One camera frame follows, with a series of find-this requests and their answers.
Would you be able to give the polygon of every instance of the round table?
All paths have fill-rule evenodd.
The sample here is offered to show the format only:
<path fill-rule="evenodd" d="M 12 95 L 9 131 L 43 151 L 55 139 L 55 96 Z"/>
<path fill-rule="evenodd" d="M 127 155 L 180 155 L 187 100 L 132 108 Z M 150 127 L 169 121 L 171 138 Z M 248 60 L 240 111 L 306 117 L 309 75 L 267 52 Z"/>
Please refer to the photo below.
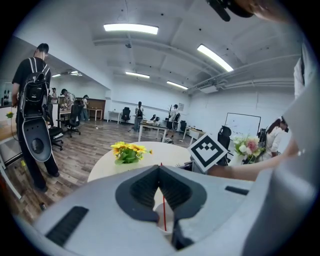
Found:
<path fill-rule="evenodd" d="M 161 163 L 164 166 L 177 167 L 190 161 L 189 151 L 181 146 L 154 141 L 141 141 L 133 144 L 145 146 L 147 150 L 152 150 L 152 154 L 145 153 L 143 155 L 144 159 L 137 163 L 115 165 L 116 158 L 111 150 L 96 162 L 89 175 L 88 182 L 132 169 L 160 165 Z M 163 194 L 159 188 L 155 193 L 154 200 L 154 209 L 163 202 Z"/>

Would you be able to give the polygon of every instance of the shoe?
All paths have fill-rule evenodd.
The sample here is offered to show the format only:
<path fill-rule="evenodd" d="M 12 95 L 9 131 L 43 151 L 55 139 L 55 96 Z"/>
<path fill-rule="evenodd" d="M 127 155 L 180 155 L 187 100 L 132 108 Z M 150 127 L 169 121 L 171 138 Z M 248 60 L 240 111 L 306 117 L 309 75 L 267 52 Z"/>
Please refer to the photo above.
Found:
<path fill-rule="evenodd" d="M 36 185 L 34 185 L 34 188 L 35 188 L 35 190 L 42 192 L 42 193 L 46 193 L 48 191 L 47 186 L 45 186 L 44 188 L 40 188 L 40 187 L 37 187 Z"/>
<path fill-rule="evenodd" d="M 52 177 L 55 177 L 55 178 L 57 178 L 57 177 L 59 177 L 60 176 L 60 173 L 57 171 L 55 174 L 49 174 L 50 176 L 52 176 Z"/>

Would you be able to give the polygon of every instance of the ceiling light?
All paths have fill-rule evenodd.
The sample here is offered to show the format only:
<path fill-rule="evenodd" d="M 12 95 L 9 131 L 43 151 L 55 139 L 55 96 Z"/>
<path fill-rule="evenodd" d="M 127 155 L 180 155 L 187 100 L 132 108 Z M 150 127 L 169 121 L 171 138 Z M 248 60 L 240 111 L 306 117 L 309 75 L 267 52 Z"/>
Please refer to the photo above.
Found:
<path fill-rule="evenodd" d="M 188 90 L 188 87 L 182 86 L 182 85 L 177 84 L 177 83 L 174 83 L 174 82 L 168 81 L 168 82 L 166 82 L 166 83 L 169 84 L 169 85 L 172 85 L 172 86 L 180 87 L 180 88 L 182 88 L 182 89 L 184 89 L 184 90 Z"/>
<path fill-rule="evenodd" d="M 205 47 L 203 44 L 201 44 L 198 47 L 198 51 L 202 52 L 203 54 L 207 55 L 209 58 L 213 59 L 216 63 L 218 63 L 226 71 L 230 72 L 230 71 L 234 70 L 232 67 L 229 66 L 228 63 L 226 63 L 222 58 L 220 58 L 218 55 L 216 55 L 212 50 Z"/>
<path fill-rule="evenodd" d="M 148 26 L 148 25 L 139 25 L 139 24 L 106 24 L 104 29 L 107 32 L 110 31 L 136 31 L 144 32 L 149 34 L 156 35 L 158 33 L 158 27 Z"/>
<path fill-rule="evenodd" d="M 131 73 L 131 72 L 125 72 L 127 75 L 130 76 L 137 76 L 137 77 L 142 77 L 142 78 L 150 78 L 149 75 L 145 75 L 145 74 L 137 74 L 137 73 Z"/>

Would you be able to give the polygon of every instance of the black t-shirt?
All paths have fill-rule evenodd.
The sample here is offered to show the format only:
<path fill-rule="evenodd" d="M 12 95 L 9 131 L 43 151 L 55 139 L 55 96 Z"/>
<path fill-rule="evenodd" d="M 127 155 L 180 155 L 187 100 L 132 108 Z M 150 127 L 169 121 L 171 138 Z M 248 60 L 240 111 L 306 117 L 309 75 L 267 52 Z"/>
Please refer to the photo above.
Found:
<path fill-rule="evenodd" d="M 35 62 L 36 62 L 36 69 L 37 72 L 42 72 L 44 67 L 46 66 L 46 63 L 38 57 L 35 57 Z M 25 60 L 23 60 L 18 69 L 15 72 L 14 78 L 12 80 L 12 83 L 17 83 L 20 85 L 19 87 L 19 93 L 24 89 L 25 85 L 26 85 L 26 80 L 27 77 L 33 73 L 32 69 L 31 69 L 31 64 L 30 64 L 30 60 L 28 58 L 26 58 Z M 49 71 L 46 73 L 45 76 L 45 80 L 46 80 L 46 84 L 47 87 L 49 88 L 50 85 L 50 80 L 51 80 L 51 71 L 49 69 Z"/>

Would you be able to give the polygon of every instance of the whiteboard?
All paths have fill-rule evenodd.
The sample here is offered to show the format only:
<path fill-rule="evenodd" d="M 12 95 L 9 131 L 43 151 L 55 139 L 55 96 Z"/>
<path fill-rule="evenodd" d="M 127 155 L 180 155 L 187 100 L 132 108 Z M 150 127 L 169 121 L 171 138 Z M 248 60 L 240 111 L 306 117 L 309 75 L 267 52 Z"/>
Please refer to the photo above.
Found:
<path fill-rule="evenodd" d="M 231 138 L 233 136 L 256 136 L 259 131 L 260 121 L 260 116 L 227 113 L 225 126 L 231 129 Z"/>

